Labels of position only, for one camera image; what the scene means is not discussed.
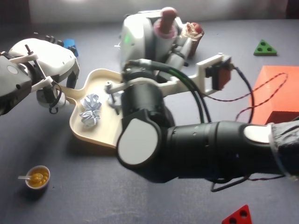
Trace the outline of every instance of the yellow food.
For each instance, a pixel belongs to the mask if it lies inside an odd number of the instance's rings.
[[[42,174],[43,178],[39,182],[36,182],[37,180],[40,179],[39,174]],[[32,176],[32,180],[28,181],[28,185],[33,188],[38,188],[38,187],[43,186],[49,178],[49,173],[44,168],[36,168],[36,169],[32,170],[29,175]]]

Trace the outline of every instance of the small white cup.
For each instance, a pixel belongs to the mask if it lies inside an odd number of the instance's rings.
[[[37,188],[31,187],[31,186],[28,184],[28,181],[25,180],[25,183],[26,183],[27,187],[29,187],[29,188],[31,188],[31,189],[33,189],[33,190],[40,190],[40,189],[45,188],[45,187],[48,185],[49,180],[50,180],[50,171],[49,171],[49,169],[48,169],[47,167],[45,167],[45,166],[36,166],[36,167],[31,168],[31,169],[27,172],[26,176],[29,176],[30,173],[31,173],[33,170],[38,169],[38,168],[43,168],[43,169],[47,170],[48,173],[49,173],[49,177],[48,177],[46,183],[44,183],[42,186],[37,187]]]

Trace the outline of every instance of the red triangle block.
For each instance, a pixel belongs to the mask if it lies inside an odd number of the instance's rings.
[[[248,205],[231,214],[221,224],[252,224]]]

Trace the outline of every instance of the gray wall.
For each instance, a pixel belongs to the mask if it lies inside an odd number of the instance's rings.
[[[33,23],[115,22],[125,14],[166,6],[183,21],[276,19],[287,0],[29,0]]]

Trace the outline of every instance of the triangle block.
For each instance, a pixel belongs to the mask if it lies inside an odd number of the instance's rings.
[[[277,51],[265,40],[261,40],[253,55],[255,56],[276,56]]]
[[[248,205],[231,214],[221,224],[252,224]]]

